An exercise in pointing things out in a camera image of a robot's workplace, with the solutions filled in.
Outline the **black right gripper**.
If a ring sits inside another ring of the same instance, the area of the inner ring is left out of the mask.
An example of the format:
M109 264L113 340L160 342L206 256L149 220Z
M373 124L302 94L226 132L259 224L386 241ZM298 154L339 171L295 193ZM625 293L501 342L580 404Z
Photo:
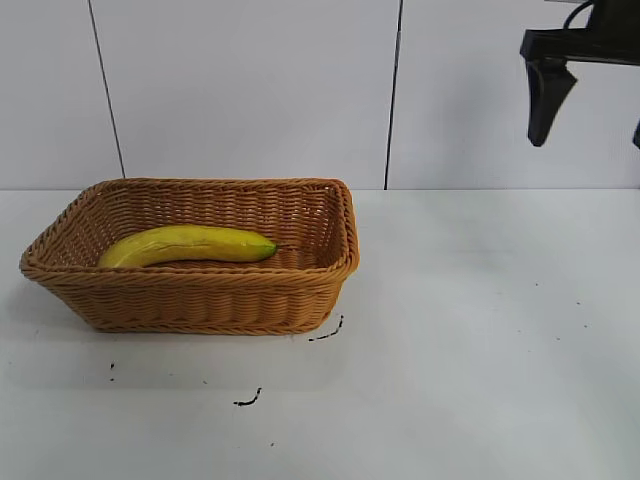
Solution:
M577 83L568 61L639 63L639 1L584 1L559 29L526 30L520 47L529 85L528 139L542 147ZM640 121L633 144L640 148Z

